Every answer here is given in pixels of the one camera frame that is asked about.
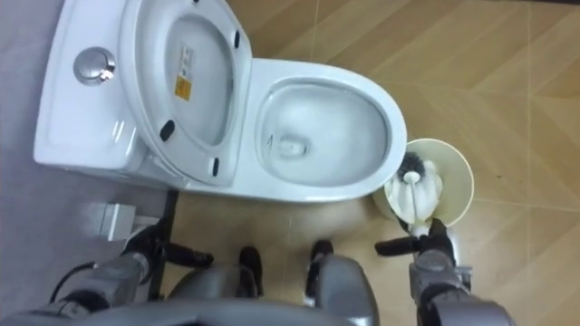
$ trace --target gray wall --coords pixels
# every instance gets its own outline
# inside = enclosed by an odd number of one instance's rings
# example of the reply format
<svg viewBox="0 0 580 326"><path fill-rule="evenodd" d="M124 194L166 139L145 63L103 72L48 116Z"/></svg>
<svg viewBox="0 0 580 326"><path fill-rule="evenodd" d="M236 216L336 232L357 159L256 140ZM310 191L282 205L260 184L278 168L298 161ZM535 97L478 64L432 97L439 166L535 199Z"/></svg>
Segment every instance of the gray wall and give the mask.
<svg viewBox="0 0 580 326"><path fill-rule="evenodd" d="M107 202L161 216L165 191L38 166L36 115L63 0L0 0L0 318L48 301L76 264L121 247L94 234Z"/></svg>

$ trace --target toilet seat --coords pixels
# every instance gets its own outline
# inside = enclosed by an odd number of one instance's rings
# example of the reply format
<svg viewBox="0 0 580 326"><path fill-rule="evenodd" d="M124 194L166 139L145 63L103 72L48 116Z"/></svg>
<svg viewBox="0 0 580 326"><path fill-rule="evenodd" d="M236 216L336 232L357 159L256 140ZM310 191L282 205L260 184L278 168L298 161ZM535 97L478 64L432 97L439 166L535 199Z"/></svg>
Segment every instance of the toilet seat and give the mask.
<svg viewBox="0 0 580 326"><path fill-rule="evenodd" d="M158 164L231 184L252 58L240 23L216 1L132 0L122 15L122 86Z"/></svg>

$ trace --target white toilet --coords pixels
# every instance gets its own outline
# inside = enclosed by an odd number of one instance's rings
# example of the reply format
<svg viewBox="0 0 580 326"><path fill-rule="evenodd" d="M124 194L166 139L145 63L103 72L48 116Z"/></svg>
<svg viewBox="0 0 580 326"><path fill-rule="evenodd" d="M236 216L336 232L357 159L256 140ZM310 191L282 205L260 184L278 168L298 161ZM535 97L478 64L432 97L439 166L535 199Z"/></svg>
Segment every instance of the white toilet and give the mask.
<svg viewBox="0 0 580 326"><path fill-rule="evenodd" d="M327 202L382 186L406 142L383 88L253 58L223 0L66 0L34 159L154 187Z"/></svg>

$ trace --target warning label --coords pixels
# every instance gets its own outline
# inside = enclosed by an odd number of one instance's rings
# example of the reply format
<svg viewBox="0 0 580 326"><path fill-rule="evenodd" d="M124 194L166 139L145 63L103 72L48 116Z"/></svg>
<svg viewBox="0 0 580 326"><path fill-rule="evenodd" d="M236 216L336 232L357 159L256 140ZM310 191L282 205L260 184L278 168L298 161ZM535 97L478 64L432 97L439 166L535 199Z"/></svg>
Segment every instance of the warning label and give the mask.
<svg viewBox="0 0 580 326"><path fill-rule="evenodd" d="M193 49L182 43L179 51L179 67L175 81L175 95L185 101L189 101L191 98L193 60Z"/></svg>

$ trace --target toilet brush bristles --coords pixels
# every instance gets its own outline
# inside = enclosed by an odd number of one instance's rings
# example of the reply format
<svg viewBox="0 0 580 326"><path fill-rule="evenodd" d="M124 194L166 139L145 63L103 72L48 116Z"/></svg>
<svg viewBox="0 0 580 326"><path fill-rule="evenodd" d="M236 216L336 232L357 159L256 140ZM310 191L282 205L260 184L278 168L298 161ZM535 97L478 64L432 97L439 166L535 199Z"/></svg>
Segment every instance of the toilet brush bristles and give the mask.
<svg viewBox="0 0 580 326"><path fill-rule="evenodd" d="M415 152L406 152L402 159L401 166L397 170L397 177L405 181L405 175L409 172L417 172L420 177L425 176L425 165L423 160Z"/></svg>

